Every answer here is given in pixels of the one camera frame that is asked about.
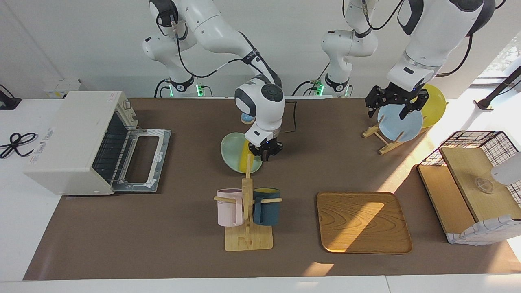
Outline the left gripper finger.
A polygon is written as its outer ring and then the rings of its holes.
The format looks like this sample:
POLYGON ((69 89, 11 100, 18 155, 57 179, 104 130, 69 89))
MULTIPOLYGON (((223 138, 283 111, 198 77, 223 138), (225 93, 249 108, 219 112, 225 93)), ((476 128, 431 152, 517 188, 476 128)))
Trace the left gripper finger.
POLYGON ((385 90, 381 87, 373 87, 365 98, 368 117, 372 118, 378 108, 386 106, 387 104, 385 90))
POLYGON ((428 101, 429 93, 426 90, 419 91, 415 98, 403 98, 404 108, 399 113, 400 119, 405 119, 413 111, 420 111, 428 101))

